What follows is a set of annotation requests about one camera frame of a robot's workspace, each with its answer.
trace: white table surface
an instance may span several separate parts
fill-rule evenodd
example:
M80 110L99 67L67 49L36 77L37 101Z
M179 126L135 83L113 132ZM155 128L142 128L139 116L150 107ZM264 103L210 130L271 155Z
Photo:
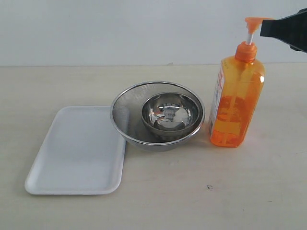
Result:
M0 229L302 230L307 228L307 64L266 64L247 137L148 153L127 145L109 195L33 196L24 181L56 112L109 105L150 80L190 87L208 120L219 66L0 68Z

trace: stainless steel bowl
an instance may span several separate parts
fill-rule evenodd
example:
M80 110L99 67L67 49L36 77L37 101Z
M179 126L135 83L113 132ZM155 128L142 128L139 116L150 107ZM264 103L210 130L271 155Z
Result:
M176 140L163 140L146 128L142 121L144 103L154 95L174 92L184 95L195 102L199 112L198 118L189 133ZM136 84L120 93L113 101L110 109L111 122L115 129L134 146L147 151L172 150L194 136L205 119L205 107L201 99L190 89L166 81L150 81Z
M157 138L173 141L194 129L199 111L197 103L186 95L158 93L144 103L142 121Z

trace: strainer rim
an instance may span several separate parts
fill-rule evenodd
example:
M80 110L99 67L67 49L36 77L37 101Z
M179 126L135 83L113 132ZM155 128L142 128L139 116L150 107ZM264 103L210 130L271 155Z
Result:
M202 110L202 116L201 116L201 120L199 122L199 124L197 125L197 127L192 131L190 132L189 134L187 134L186 136L180 138L180 139L177 139L177 140L173 140L173 141L169 141L169 142L158 142L158 143L155 143L155 142L147 142L147 141L142 141L142 140L138 140L136 138L133 138L129 135L127 135L126 133L124 133L116 124L115 120L114 120L114 117L113 117L113 109L114 109L114 106L115 106L115 103L117 102L117 100L122 96L124 95L126 92L134 89L134 88L137 88L139 86L142 86L142 85L148 85L148 84L170 84L170 85L174 85L174 86L178 86L188 92L190 92L194 97L196 97L196 99L198 100L198 102L200 103L201 105L201 110ZM194 136L201 128L201 126L203 125L203 122L205 120L205 106L204 106L204 103L203 101L200 99L200 97L194 92L192 91L191 89L181 85L181 84L178 84L178 83L174 83L174 82L171 82L171 81L145 81L145 82L141 82L141 83L137 83L137 84L134 84L128 88L126 88L125 90L123 90L120 94L118 94L116 96L116 98L113 100L112 104L111 104L111 107L110 107L110 118L111 118L111 123L112 125L114 126L114 128L117 130L117 132L119 132L122 136L124 136L125 138L131 140L131 141L134 141L136 143L139 143L139 144L143 144L143 145L148 145L148 146L164 146L164 145L174 145L176 143L180 143L192 136Z

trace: tray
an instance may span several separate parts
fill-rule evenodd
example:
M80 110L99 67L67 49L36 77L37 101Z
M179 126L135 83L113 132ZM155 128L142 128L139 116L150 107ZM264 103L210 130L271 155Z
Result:
M102 195L121 181L126 141L113 128L110 106L61 109L25 181L34 195Z

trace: orange pump bottle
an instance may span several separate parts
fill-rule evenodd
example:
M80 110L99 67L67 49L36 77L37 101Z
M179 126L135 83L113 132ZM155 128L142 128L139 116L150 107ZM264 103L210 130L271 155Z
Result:
M238 147L244 140L264 84L264 66L256 60L253 34L267 18L246 18L248 38L236 54L221 61L209 117L210 141Z

